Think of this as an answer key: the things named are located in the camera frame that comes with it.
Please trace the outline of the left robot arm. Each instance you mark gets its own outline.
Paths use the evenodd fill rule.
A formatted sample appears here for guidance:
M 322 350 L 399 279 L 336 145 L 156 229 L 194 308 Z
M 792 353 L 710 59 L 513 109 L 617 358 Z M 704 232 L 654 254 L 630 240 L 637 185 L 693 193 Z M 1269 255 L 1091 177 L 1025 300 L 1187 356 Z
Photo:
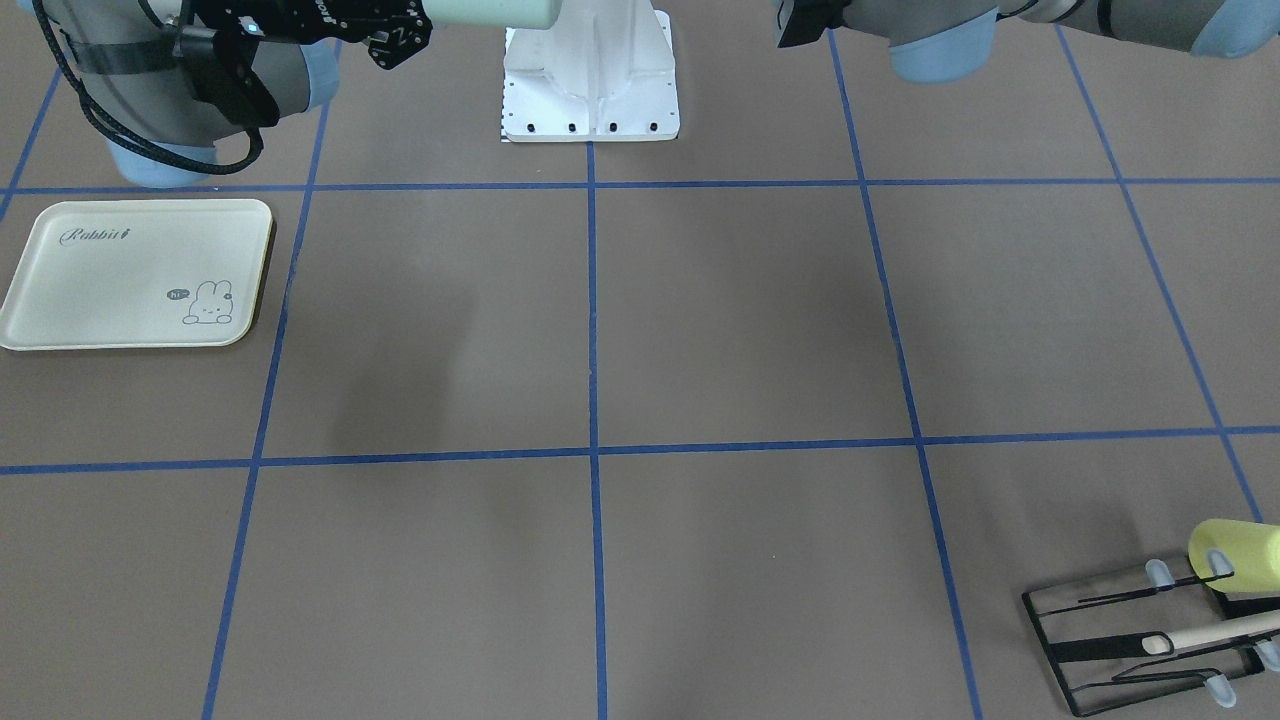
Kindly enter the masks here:
M 913 85 L 946 85 L 979 70 L 1009 22 L 1055 26 L 1121 44 L 1238 59 L 1277 37 L 1276 1 L 776 1 L 778 47 L 829 29 L 882 38 L 890 65 Z

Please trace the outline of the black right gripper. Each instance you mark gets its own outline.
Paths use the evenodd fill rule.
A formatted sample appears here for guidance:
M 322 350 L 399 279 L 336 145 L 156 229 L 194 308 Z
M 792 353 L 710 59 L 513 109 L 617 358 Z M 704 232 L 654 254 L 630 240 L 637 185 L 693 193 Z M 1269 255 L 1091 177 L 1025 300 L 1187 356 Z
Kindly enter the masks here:
M 189 10 L 202 26 L 243 38 L 365 42 L 384 70 L 422 51 L 433 33 L 421 1 L 192 1 Z

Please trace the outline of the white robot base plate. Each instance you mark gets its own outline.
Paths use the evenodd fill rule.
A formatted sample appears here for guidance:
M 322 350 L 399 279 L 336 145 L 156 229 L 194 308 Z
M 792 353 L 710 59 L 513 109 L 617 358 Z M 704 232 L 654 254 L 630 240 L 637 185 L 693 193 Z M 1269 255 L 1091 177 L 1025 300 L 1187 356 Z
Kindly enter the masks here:
M 672 22 L 650 1 L 562 1 L 547 29 L 506 29 L 503 69 L 506 142 L 639 143 L 680 135 Z

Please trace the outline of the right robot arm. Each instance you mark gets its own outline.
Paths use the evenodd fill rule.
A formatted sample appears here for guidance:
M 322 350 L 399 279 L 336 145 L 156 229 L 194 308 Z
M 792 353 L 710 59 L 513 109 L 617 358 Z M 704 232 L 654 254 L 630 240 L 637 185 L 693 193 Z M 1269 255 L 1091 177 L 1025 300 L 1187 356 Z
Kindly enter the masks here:
M 120 176 L 175 188 L 253 165 L 262 132 L 332 100 L 330 40 L 392 69 L 424 50 L 420 1 L 24 1 Z

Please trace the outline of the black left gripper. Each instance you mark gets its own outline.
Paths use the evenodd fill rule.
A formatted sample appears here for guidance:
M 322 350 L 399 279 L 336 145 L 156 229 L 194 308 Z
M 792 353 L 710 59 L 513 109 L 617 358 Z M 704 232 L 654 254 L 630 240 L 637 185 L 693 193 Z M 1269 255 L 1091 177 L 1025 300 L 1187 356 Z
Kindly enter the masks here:
M 828 29 L 845 24 L 844 15 L 850 4 L 841 0 L 776 1 L 776 46 L 797 47 L 817 42 Z

